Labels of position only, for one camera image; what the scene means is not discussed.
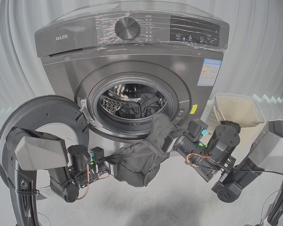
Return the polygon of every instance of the gray cloth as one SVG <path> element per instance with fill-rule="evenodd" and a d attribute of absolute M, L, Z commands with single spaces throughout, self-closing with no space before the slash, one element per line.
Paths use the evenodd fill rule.
<path fill-rule="evenodd" d="M 156 176 L 160 163 L 169 158 L 162 151 L 165 138 L 176 126 L 167 115 L 153 114 L 153 121 L 146 139 L 122 147 L 109 158 L 117 163 L 119 181 L 126 181 L 134 187 L 143 187 Z"/>
<path fill-rule="evenodd" d="M 155 94 L 141 94 L 138 102 L 124 104 L 116 114 L 124 118 L 143 118 L 159 110 L 160 100 Z"/>

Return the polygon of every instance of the white curtain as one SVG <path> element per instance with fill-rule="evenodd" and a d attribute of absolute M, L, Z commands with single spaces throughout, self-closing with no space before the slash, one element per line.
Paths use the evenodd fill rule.
<path fill-rule="evenodd" d="M 0 125 L 24 101 L 54 94 L 36 54 L 34 33 L 65 13 L 103 2 L 107 1 L 0 0 Z M 230 25 L 228 50 L 211 97 L 229 92 L 283 98 L 282 0 L 176 2 L 212 13 Z"/>

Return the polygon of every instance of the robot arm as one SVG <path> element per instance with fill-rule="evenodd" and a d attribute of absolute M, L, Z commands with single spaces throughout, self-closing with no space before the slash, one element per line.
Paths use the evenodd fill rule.
<path fill-rule="evenodd" d="M 212 190 L 226 203 L 237 200 L 242 190 L 264 170 L 283 173 L 281 154 L 283 146 L 283 121 L 268 121 L 251 146 L 247 157 L 237 166 L 231 156 L 240 143 L 240 126 L 237 123 L 223 121 L 217 126 L 207 145 L 200 142 L 208 125 L 200 119 L 189 123 L 187 130 L 169 134 L 163 151 L 177 151 L 185 163 L 194 169 L 206 181 L 219 171 L 222 174 Z"/>
<path fill-rule="evenodd" d="M 274 151 L 275 148 L 267 148 L 269 140 L 275 147 L 282 146 L 281 120 L 267 123 L 247 157 L 237 166 L 234 166 L 236 159 L 231 154 L 240 143 L 239 125 L 222 122 L 215 129 L 208 145 L 204 145 L 200 139 L 207 132 L 207 127 L 200 119 L 192 120 L 187 130 L 177 128 L 169 134 L 162 150 L 165 153 L 180 153 L 186 159 L 185 163 L 194 167 L 207 182 L 222 170 L 212 190 L 223 202 L 235 201 L 242 189 L 265 169 L 283 173 L 279 164 L 281 155 Z M 99 147 L 92 149 L 91 154 L 83 145 L 73 145 L 66 150 L 64 140 L 59 137 L 16 127 L 9 132 L 6 143 L 10 154 L 9 187 L 19 226 L 40 225 L 36 209 L 36 195 L 39 194 L 36 190 L 37 170 L 48 169 L 51 189 L 66 202 L 77 200 L 79 189 L 97 181 L 101 173 L 117 175 L 116 163 L 105 158 L 103 149 Z M 68 153 L 71 159 L 69 167 Z M 279 158 L 277 164 L 274 164 L 273 156 Z M 268 214 L 270 223 L 282 215 L 282 200 L 280 191 Z"/>

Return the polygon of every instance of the blue connector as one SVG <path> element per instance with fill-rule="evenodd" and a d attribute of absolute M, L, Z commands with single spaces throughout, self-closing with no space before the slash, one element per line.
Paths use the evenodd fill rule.
<path fill-rule="evenodd" d="M 202 135 L 204 135 L 204 136 L 205 136 L 205 135 L 206 135 L 206 133 L 207 133 L 207 129 L 203 130 L 201 133 L 202 133 Z"/>

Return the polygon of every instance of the aux logo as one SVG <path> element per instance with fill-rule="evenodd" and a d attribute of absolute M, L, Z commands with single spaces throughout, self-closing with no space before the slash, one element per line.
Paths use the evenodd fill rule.
<path fill-rule="evenodd" d="M 68 35 L 68 34 L 64 34 L 64 35 L 62 35 L 62 36 L 56 37 L 55 41 L 56 41 L 56 40 L 60 40 L 60 39 L 67 38 L 67 35 Z"/>

